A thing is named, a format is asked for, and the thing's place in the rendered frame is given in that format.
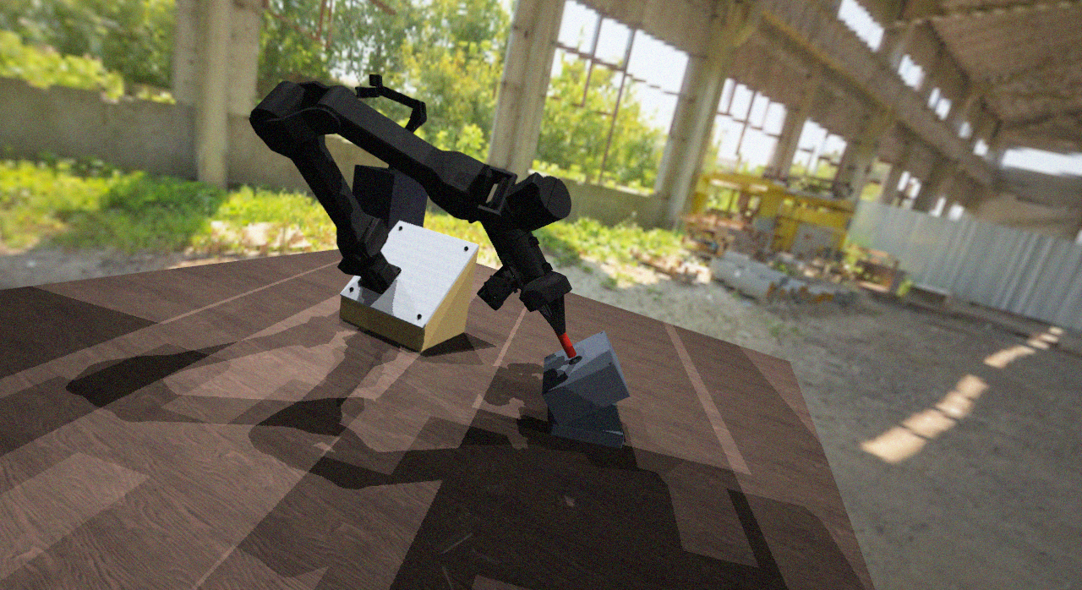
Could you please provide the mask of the dark red peg with white band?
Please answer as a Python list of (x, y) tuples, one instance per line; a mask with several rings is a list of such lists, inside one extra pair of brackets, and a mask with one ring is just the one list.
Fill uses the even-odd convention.
[(560, 341), (560, 345), (563, 345), (563, 348), (564, 348), (564, 350), (566, 352), (567, 357), (568, 358), (573, 358), (577, 355), (577, 353), (573, 350), (573, 346), (571, 344), (571, 340), (569, 340), (569, 337), (567, 335), (565, 335), (565, 333), (563, 333), (560, 336), (558, 336), (557, 332), (555, 332), (555, 333), (557, 335), (558, 341)]

